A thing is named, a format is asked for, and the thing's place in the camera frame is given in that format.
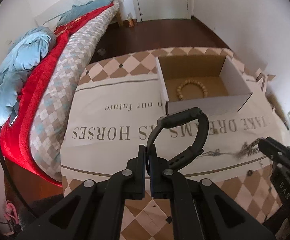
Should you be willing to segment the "bottle on floor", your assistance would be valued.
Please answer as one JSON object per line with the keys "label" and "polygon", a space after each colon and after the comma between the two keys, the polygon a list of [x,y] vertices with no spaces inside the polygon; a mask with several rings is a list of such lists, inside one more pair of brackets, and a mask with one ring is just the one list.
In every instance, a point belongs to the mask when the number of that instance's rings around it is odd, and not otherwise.
{"label": "bottle on floor", "polygon": [[128,13],[127,20],[128,20],[129,27],[133,27],[134,26],[134,21],[133,21],[132,13],[130,13],[130,12]]}

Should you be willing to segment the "light blue duvet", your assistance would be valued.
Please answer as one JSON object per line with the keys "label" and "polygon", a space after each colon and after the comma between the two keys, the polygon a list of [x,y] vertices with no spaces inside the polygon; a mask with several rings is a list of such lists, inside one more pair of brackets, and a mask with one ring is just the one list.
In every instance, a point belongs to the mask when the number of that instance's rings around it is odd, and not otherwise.
{"label": "light blue duvet", "polygon": [[54,48],[56,35],[48,27],[29,30],[10,46],[0,65],[0,127],[17,115],[18,94],[33,69]]}

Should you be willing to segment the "white cardboard box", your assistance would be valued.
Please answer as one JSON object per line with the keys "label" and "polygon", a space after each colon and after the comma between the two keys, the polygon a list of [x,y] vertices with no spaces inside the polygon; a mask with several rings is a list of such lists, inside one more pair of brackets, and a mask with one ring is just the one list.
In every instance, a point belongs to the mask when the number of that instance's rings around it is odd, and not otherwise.
{"label": "white cardboard box", "polygon": [[155,60],[166,114],[192,107],[209,116],[236,113],[253,94],[229,56],[160,56]]}

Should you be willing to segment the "teal pillow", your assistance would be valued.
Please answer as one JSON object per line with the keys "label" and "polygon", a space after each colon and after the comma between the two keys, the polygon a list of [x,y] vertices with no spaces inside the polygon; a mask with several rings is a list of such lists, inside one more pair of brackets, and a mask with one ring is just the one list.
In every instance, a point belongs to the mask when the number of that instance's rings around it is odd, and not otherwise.
{"label": "teal pillow", "polygon": [[76,18],[85,15],[89,12],[92,12],[95,9],[98,9],[100,7],[107,6],[112,3],[113,0],[95,0],[95,1],[89,1],[86,4],[83,5],[72,5],[72,9],[64,12],[59,21],[57,22],[57,27],[60,25],[65,25],[69,22],[72,22]]}

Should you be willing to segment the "red blanket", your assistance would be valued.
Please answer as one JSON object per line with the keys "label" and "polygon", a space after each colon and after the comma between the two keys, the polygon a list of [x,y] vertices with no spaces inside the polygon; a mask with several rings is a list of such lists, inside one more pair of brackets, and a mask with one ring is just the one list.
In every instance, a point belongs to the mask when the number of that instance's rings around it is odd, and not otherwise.
{"label": "red blanket", "polygon": [[[102,12],[101,8],[83,16],[86,16],[88,20],[92,19]],[[69,32],[66,31],[66,26],[72,24],[75,20],[56,28],[56,44],[54,48],[34,68],[18,96],[19,110],[16,120],[8,120],[2,126],[0,132],[2,155],[37,176],[39,176],[37,173],[38,166],[34,164],[30,153],[30,130],[44,90],[56,67],[57,59],[69,40]]]}

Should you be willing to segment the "round object on floor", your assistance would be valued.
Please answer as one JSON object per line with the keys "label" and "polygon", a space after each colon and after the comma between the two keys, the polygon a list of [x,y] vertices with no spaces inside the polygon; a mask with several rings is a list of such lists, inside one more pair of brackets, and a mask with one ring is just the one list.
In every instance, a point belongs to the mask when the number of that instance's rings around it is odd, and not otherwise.
{"label": "round object on floor", "polygon": [[106,55],[106,50],[104,48],[100,48],[97,50],[99,56],[104,57]]}

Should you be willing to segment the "grey checkered quilt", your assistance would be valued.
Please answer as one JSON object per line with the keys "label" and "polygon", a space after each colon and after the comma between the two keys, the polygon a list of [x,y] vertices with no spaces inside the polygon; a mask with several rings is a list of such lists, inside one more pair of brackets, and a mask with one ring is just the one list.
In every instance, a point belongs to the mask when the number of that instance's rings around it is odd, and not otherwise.
{"label": "grey checkered quilt", "polygon": [[81,16],[66,26],[69,40],[47,83],[34,116],[30,136],[30,153],[37,173],[46,181],[61,186],[60,148],[74,93],[84,68],[89,64],[96,46],[119,10],[114,0],[92,19]]}

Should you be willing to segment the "black smart watch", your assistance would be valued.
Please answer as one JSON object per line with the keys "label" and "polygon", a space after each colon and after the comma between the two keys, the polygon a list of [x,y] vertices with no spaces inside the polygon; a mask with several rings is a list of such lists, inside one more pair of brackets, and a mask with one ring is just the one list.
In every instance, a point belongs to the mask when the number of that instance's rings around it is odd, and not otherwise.
{"label": "black smart watch", "polygon": [[204,152],[208,133],[208,117],[198,107],[159,118],[147,140],[147,171],[150,171],[149,157],[154,155],[155,139],[158,139],[156,146],[161,147],[163,156],[170,159],[168,168],[178,171]]}

